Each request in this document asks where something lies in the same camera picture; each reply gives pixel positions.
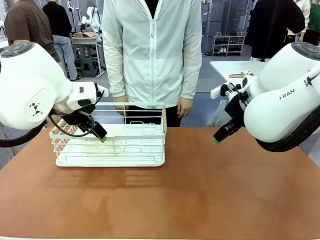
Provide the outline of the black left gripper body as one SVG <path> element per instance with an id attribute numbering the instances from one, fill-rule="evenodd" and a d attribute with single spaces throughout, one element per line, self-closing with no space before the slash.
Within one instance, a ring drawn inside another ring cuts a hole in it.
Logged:
<path id="1" fill-rule="evenodd" d="M 80 124 L 92 125 L 93 118 L 91 116 L 92 112 L 96 109 L 94 104 L 84 106 L 72 113 L 63 113 L 56 109 L 53 109 L 53 114 L 61 117 L 67 124 L 75 126 Z"/>

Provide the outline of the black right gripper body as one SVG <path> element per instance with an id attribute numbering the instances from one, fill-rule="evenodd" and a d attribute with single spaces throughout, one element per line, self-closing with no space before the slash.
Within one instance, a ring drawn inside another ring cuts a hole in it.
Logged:
<path id="1" fill-rule="evenodd" d="M 242 108 L 241 104 L 243 98 L 241 94 L 236 94 L 228 100 L 226 107 L 224 108 L 225 112 L 231 117 L 226 124 L 234 126 L 244 126 L 244 113 L 245 110 Z"/>

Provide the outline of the person's right hand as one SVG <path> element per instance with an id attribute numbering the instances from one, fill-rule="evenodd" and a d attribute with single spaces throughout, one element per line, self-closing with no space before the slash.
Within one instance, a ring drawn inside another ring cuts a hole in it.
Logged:
<path id="1" fill-rule="evenodd" d="M 126 110 L 128 110 L 128 106 L 125 105 L 125 103 L 128 103 L 128 98 L 126 95 L 124 96 L 119 96 L 119 97 L 114 97 L 113 98 L 114 103 L 119 103 L 119 105 L 115 105 L 115 110 L 118 114 L 125 116 L 126 115 Z"/>

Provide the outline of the person's left hand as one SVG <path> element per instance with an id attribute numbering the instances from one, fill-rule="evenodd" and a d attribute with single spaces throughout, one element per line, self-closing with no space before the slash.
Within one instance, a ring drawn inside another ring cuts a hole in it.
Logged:
<path id="1" fill-rule="evenodd" d="M 192 111 L 193 100 L 189 98 L 180 97 L 177 107 L 178 118 L 186 117 Z"/>

